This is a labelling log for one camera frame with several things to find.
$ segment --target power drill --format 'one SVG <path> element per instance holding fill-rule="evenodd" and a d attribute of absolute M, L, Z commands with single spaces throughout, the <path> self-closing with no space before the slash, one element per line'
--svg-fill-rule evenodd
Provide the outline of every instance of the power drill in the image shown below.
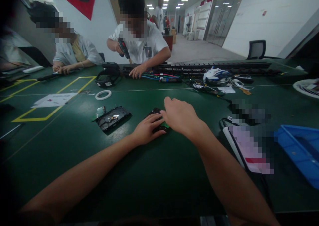
<path fill-rule="evenodd" d="M 127 47 L 126 47 L 126 45 L 125 45 L 125 43 L 123 41 L 123 38 L 119 37 L 118 41 L 119 41 L 119 44 L 120 44 L 120 48 L 121 48 L 122 52 L 124 53 L 125 57 L 127 59 L 130 59 L 129 52 L 128 52 Z"/>

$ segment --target blue plastic bin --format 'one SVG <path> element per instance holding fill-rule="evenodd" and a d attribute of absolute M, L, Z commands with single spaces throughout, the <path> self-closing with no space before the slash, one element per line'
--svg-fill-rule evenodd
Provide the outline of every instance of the blue plastic bin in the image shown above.
<path fill-rule="evenodd" d="M 278 143 L 309 183 L 319 189 L 319 130 L 281 125 L 278 130 Z"/>

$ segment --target woman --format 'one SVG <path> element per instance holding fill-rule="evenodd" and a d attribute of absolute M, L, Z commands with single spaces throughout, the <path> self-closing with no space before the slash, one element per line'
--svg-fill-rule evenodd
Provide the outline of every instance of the woman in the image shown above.
<path fill-rule="evenodd" d="M 94 44 L 85 37 L 76 34 L 74 28 L 62 22 L 57 9 L 35 1 L 27 9 L 30 19 L 36 27 L 48 28 L 59 39 L 56 44 L 56 55 L 53 59 L 53 71 L 69 74 L 71 70 L 103 64 L 104 61 Z"/>
<path fill-rule="evenodd" d="M 63 42 L 56 44 L 56 55 L 52 67 L 54 72 L 69 74 L 71 70 L 104 63 L 90 40 L 74 33 L 73 28 L 67 27 L 66 23 L 58 24 L 59 27 L 51 28 L 59 39 L 63 39 Z"/>

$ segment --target chair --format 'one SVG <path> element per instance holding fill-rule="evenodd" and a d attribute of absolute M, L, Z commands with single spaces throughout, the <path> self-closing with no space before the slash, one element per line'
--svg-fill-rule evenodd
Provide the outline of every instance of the chair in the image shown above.
<path fill-rule="evenodd" d="M 265 40 L 250 41 L 249 42 L 249 53 L 248 53 L 247 60 L 263 59 L 263 58 L 280 59 L 278 57 L 264 56 L 265 52 L 266 52 L 266 41 Z"/>
<path fill-rule="evenodd" d="M 36 61 L 37 64 L 43 67 L 51 67 L 52 64 L 45 58 L 45 56 L 36 47 L 19 47 L 26 55 Z"/>
<path fill-rule="evenodd" d="M 103 59 L 103 62 L 105 62 L 104 53 L 99 53 L 99 55 L 100 55 L 101 58 Z"/>

